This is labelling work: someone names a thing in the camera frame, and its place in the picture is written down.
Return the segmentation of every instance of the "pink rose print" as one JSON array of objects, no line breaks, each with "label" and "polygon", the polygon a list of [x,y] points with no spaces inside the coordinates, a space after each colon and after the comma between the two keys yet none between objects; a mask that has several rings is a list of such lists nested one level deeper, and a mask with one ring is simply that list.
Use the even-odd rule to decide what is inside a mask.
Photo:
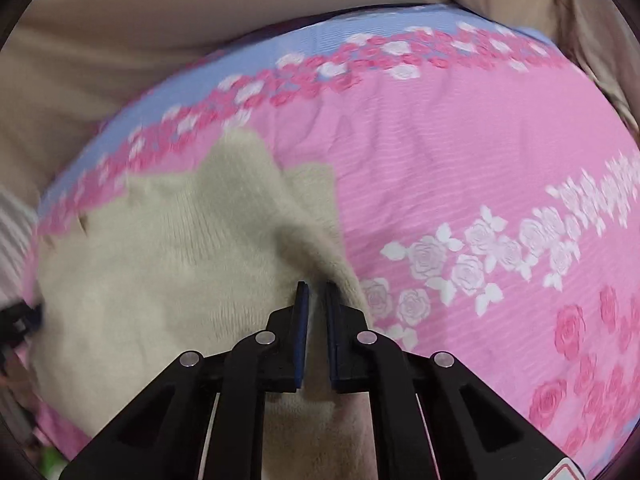
[{"label": "pink rose print", "polygon": [[407,65],[421,65],[422,58],[415,54],[402,54],[402,62],[407,63]]},{"label": "pink rose print", "polygon": [[362,78],[354,73],[340,74],[329,80],[329,87],[336,92],[344,92],[345,90],[357,85]]},{"label": "pink rose print", "polygon": [[393,68],[400,63],[398,61],[398,58],[395,56],[380,56],[380,57],[377,57],[374,60],[374,62],[377,67],[383,70],[388,70],[389,68]]},{"label": "pink rose print", "polygon": [[360,53],[366,57],[373,57],[380,54],[380,49],[376,46],[364,46],[360,49]]},{"label": "pink rose print", "polygon": [[603,381],[596,381],[591,387],[584,403],[583,413],[585,415],[597,415],[600,412],[604,398],[604,388]]},{"label": "pink rose print", "polygon": [[616,316],[618,313],[618,298],[616,289],[605,286],[600,291],[600,317],[610,334],[616,331]]},{"label": "pink rose print", "polygon": [[363,70],[368,70],[373,65],[374,63],[370,59],[354,59],[349,62],[348,67],[349,70],[353,72],[361,72]]},{"label": "pink rose print", "polygon": [[[281,96],[281,95],[282,94],[278,94],[278,95],[272,97],[271,101],[274,102],[274,99],[277,98],[278,96]],[[238,109],[236,107],[234,107],[234,106],[225,106],[225,107],[221,108],[218,111],[218,118],[221,121],[224,121],[225,119],[228,119],[228,118],[234,116],[237,111],[238,111]]]},{"label": "pink rose print", "polygon": [[618,335],[618,348],[620,348],[620,353],[626,353],[626,349],[629,348],[629,343],[631,343],[631,323],[624,316],[622,320],[620,320],[620,334]]},{"label": "pink rose print", "polygon": [[546,430],[554,420],[558,406],[566,395],[566,381],[555,380],[539,386],[533,394],[529,408],[529,421],[540,431]]},{"label": "pink rose print", "polygon": [[631,332],[640,333],[640,295],[636,292],[631,296]]},{"label": "pink rose print", "polygon": [[338,52],[356,52],[358,46],[353,43],[344,43],[338,48]]},{"label": "pink rose print", "polygon": [[262,104],[262,101],[264,101],[263,94],[252,95],[251,97],[247,98],[244,103],[242,103],[242,108],[257,108]]},{"label": "pink rose print", "polygon": [[636,368],[634,369],[634,376],[631,379],[629,388],[631,394],[635,394],[636,396],[638,396],[638,400],[640,401],[640,362],[636,364]]},{"label": "pink rose print", "polygon": [[373,36],[367,40],[367,43],[372,45],[384,45],[387,42],[382,36]]},{"label": "pink rose print", "polygon": [[567,436],[566,441],[562,446],[562,451],[564,451],[567,456],[574,457],[584,445],[588,434],[589,427],[586,421],[582,420],[580,424]]},{"label": "pink rose print", "polygon": [[607,399],[611,397],[617,397],[620,394],[620,388],[622,388],[622,379],[624,378],[625,371],[621,365],[615,365],[611,371],[611,377],[609,378],[609,385],[607,386]]},{"label": "pink rose print", "polygon": [[602,438],[604,432],[609,427],[611,420],[611,408],[609,406],[603,406],[596,415],[593,424],[591,425],[591,431],[589,432],[589,438],[594,442],[597,442]]},{"label": "pink rose print", "polygon": [[349,52],[338,51],[329,57],[329,61],[335,63],[336,65],[340,65],[342,63],[346,63],[350,57],[351,56]]},{"label": "pink rose print", "polygon": [[311,56],[307,58],[304,62],[304,65],[307,68],[316,69],[325,63],[326,63],[326,57],[318,54],[316,56]]},{"label": "pink rose print", "polygon": [[313,99],[320,93],[320,83],[314,81],[313,83],[303,84],[298,92],[305,99]]},{"label": "pink rose print", "polygon": [[425,41],[427,43],[429,43],[433,39],[433,36],[428,32],[426,32],[425,30],[416,30],[415,37],[418,38],[420,41]]},{"label": "pink rose print", "polygon": [[438,68],[449,68],[449,61],[442,57],[432,57],[429,62]]},{"label": "pink rose print", "polygon": [[243,75],[233,82],[233,84],[231,85],[231,88],[233,90],[237,90],[239,88],[242,88],[243,86],[248,85],[250,82],[251,82],[251,78],[247,75]]},{"label": "pink rose print", "polygon": [[577,305],[567,305],[558,312],[556,324],[556,349],[569,361],[574,361],[580,353],[580,345],[585,325],[582,309]]},{"label": "pink rose print", "polygon": [[580,359],[580,373],[575,380],[574,394],[580,396],[587,391],[591,383],[593,383],[593,377],[596,371],[596,363],[598,358],[595,354],[583,355]]},{"label": "pink rose print", "polygon": [[436,40],[446,41],[447,43],[450,43],[453,40],[452,35],[450,35],[448,32],[442,32],[441,30],[435,31],[435,37]]},{"label": "pink rose print", "polygon": [[315,72],[298,72],[291,77],[291,82],[296,85],[303,85],[305,83],[311,83],[315,79]]},{"label": "pink rose print", "polygon": [[295,95],[295,92],[285,90],[280,92],[279,94],[274,95],[271,99],[269,99],[269,101],[271,101],[274,106],[282,106],[291,101],[295,97]]}]

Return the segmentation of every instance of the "pink bedsheet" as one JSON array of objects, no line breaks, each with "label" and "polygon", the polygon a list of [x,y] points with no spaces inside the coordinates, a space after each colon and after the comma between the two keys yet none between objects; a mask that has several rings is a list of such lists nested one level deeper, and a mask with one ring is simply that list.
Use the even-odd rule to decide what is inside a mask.
[{"label": "pink bedsheet", "polygon": [[[132,131],[39,234],[122,192],[125,171],[191,169],[245,124],[282,167],[334,168],[376,329],[455,354],[593,478],[640,414],[640,153],[554,49],[417,29],[230,75]],[[447,59],[426,59],[435,41]],[[510,55],[523,42],[530,55]]]}]

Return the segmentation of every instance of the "beige fabric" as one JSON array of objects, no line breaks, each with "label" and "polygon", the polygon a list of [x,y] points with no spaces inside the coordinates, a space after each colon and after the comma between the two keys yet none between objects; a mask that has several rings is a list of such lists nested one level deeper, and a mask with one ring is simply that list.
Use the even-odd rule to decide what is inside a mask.
[{"label": "beige fabric", "polygon": [[640,43],[612,0],[570,0],[570,37],[575,57],[638,136]]},{"label": "beige fabric", "polygon": [[0,308],[20,298],[24,257],[36,212],[0,186]]},{"label": "beige fabric", "polygon": [[[333,280],[352,306],[366,304],[340,248],[331,169],[281,172],[243,131],[195,173],[133,179],[41,261],[38,390],[89,435],[181,352],[227,351],[262,329],[300,279]],[[338,399],[328,383],[318,290],[303,392],[268,402],[265,478],[374,478],[367,399]]]},{"label": "beige fabric", "polygon": [[[34,205],[97,121],[222,41],[331,10],[442,1],[35,0],[0,53],[0,183]],[[556,37],[554,0],[461,1]]]}]

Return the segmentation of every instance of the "floral pattern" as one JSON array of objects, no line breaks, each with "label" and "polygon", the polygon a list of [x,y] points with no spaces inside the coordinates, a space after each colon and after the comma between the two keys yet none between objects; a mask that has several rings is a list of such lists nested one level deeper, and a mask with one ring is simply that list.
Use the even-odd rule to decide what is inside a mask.
[{"label": "floral pattern", "polygon": [[38,236],[63,234],[72,218],[97,205],[101,190],[121,189],[126,173],[150,171],[172,153],[182,153],[195,142],[197,132],[210,124],[220,122],[224,129],[246,124],[252,110],[264,103],[281,107],[313,99],[321,91],[345,92],[362,81],[362,72],[370,70],[383,70],[391,79],[402,81],[421,77],[427,64],[482,70],[503,64],[518,72],[528,71],[529,66],[568,64],[557,49],[504,30],[482,30],[459,22],[455,34],[420,25],[387,37],[360,32],[345,38],[332,54],[307,57],[289,52],[271,70],[230,74],[204,100],[171,106],[158,123],[134,128],[119,148],[58,197],[40,221]]},{"label": "floral pattern", "polygon": [[431,313],[427,291],[403,290],[398,301],[398,317],[407,325],[416,326]]},{"label": "floral pattern", "polygon": [[585,324],[582,309],[577,305],[568,305],[558,312],[556,326],[556,349],[569,361],[580,354]]},{"label": "floral pattern", "polygon": [[391,296],[389,295],[389,284],[384,278],[374,278],[360,283],[369,311],[374,318],[384,319],[393,311]]},{"label": "floral pattern", "polygon": [[[620,305],[612,286],[604,286],[599,296],[603,315],[597,323],[601,324],[607,336],[618,341],[621,356],[629,350],[637,333],[632,331],[626,312],[620,322],[615,323]],[[637,293],[631,295],[628,311],[632,310],[637,297]],[[570,379],[573,387],[566,377],[546,381],[534,392],[529,409],[530,422],[545,430],[553,424],[566,396],[572,394],[579,399],[582,413],[578,416],[577,425],[565,434],[564,444],[561,444],[562,450],[571,457],[575,457],[587,442],[597,443],[607,435],[618,439],[627,436],[630,424],[635,424],[640,415],[640,360],[636,360],[633,375],[626,374],[620,362],[608,372],[601,370],[598,355],[582,349],[588,329],[599,330],[600,327],[587,326],[580,306],[569,305],[559,309],[555,345],[560,354],[574,363],[572,370],[575,369],[576,373],[568,375],[573,377]],[[637,351],[640,357],[640,346],[637,346]]]},{"label": "floral pattern", "polygon": [[[533,268],[548,253],[548,272],[542,278],[542,285],[560,292],[562,279],[580,261],[578,242],[584,232],[593,227],[598,236],[602,236],[606,224],[601,213],[606,212],[613,218],[613,204],[618,208],[620,225],[626,227],[626,215],[630,210],[628,194],[637,197],[635,186],[640,185],[640,155],[636,155],[633,161],[620,155],[617,159],[608,160],[605,165],[611,174],[603,176],[599,188],[595,179],[585,170],[580,176],[580,186],[571,177],[557,187],[546,186],[546,192],[562,200],[569,213],[563,217],[554,206],[535,207],[532,209],[533,218],[520,221],[517,238],[505,234],[508,222],[483,205],[479,218],[464,229],[464,242],[453,238],[449,224],[445,223],[434,235],[427,234],[408,248],[394,241],[385,245],[380,253],[392,261],[407,258],[411,276],[424,282],[427,288],[438,291],[440,302],[445,306],[452,304],[457,292],[475,298],[479,317],[484,316],[491,303],[499,303],[504,299],[499,284],[488,279],[498,264],[503,270],[517,272],[523,280],[530,282]],[[456,261],[448,265],[450,270],[447,279],[449,251],[459,254]],[[603,289],[600,305],[607,330],[609,333],[615,332],[617,300],[612,288]],[[640,332],[638,298],[633,299],[631,319],[625,318],[622,323],[620,348],[626,349],[631,333]],[[567,329],[568,326],[563,325],[562,330]],[[567,359],[576,359],[579,340],[567,345],[563,342],[566,333],[561,335],[563,332],[560,327],[558,330],[556,348]]]},{"label": "floral pattern", "polygon": [[546,430],[554,420],[558,407],[566,397],[566,381],[555,380],[539,386],[533,394],[529,421],[540,431]]}]

